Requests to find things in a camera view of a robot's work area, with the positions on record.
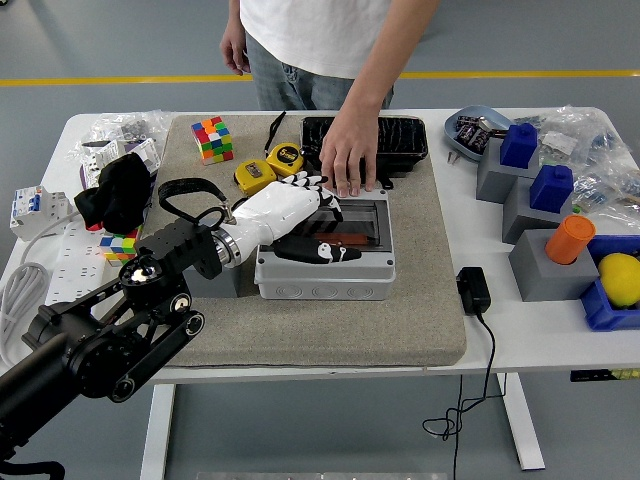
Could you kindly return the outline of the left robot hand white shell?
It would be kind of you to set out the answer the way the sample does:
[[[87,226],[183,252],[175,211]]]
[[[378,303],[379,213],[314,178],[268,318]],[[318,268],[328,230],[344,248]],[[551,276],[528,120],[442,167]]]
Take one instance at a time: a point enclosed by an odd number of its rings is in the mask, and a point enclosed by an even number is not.
[[[327,207],[338,222],[343,215],[338,198],[323,187],[325,178],[306,173],[269,183],[233,211],[235,222],[224,230],[232,239],[236,262],[248,259],[259,246],[271,246],[277,256],[308,264],[358,260],[362,253],[291,232],[301,222]]]

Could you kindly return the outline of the person's left hand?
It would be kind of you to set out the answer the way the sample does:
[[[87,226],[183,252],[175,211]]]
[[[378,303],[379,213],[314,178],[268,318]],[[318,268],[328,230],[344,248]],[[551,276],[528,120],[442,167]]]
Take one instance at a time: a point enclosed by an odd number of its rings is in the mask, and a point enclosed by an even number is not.
[[[340,112],[331,123],[320,152],[321,173],[339,197],[357,197],[375,186],[378,131],[376,112]]]

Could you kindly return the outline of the person's right hand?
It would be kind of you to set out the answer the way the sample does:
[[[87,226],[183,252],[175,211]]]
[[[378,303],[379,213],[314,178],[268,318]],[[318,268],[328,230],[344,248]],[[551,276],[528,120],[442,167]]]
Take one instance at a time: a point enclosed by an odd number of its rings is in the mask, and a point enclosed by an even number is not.
[[[251,73],[246,33],[240,24],[226,26],[219,48],[224,64],[232,73],[238,76]]]

